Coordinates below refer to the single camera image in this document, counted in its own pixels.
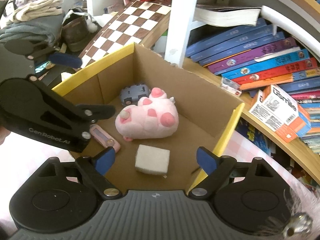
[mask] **white sponge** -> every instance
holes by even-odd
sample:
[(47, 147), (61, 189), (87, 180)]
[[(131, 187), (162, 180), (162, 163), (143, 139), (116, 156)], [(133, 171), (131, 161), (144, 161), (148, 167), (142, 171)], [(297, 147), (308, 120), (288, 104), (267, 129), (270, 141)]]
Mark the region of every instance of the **white sponge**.
[(166, 175), (169, 157), (169, 150), (140, 144), (136, 155), (136, 170), (146, 174)]

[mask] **gray cloth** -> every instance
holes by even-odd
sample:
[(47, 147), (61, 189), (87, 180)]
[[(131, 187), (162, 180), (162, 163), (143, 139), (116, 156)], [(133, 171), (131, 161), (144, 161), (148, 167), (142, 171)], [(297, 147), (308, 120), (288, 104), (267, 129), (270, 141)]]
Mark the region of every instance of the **gray cloth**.
[(64, 14), (39, 17), (27, 22), (13, 23), (0, 29), (0, 42), (14, 39), (47, 41), (53, 44), (61, 34)]

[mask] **toy car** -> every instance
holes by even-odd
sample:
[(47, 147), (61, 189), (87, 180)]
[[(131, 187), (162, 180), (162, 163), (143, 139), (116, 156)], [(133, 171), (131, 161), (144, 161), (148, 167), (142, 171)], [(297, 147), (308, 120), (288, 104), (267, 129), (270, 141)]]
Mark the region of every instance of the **toy car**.
[(143, 83), (125, 87), (121, 90), (120, 100), (124, 106), (137, 105), (142, 97), (149, 97), (150, 89)]

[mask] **chessboard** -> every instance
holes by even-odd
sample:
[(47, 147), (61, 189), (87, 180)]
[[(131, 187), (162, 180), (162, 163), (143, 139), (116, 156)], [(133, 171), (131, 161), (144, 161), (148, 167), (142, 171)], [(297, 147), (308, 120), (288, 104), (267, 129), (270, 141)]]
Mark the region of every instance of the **chessboard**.
[(135, 1), (115, 15), (80, 54), (82, 68), (130, 43), (150, 48), (168, 29), (171, 7)]

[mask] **floor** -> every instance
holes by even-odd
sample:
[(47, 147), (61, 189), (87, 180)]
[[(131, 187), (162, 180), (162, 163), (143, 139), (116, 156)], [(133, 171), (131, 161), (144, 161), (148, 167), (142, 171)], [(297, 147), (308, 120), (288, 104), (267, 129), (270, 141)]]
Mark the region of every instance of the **floor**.
[[(286, 169), (236, 131), (224, 155), (235, 157), (240, 162), (251, 162), (254, 157), (262, 157), (291, 187), (297, 183), (297, 180)], [(0, 226), (9, 235), (16, 230), (9, 213), (9, 201), (12, 195), (47, 158), (52, 156), (59, 157), (63, 162), (74, 160), (66, 150), (14, 133), (11, 133), (0, 146)]]

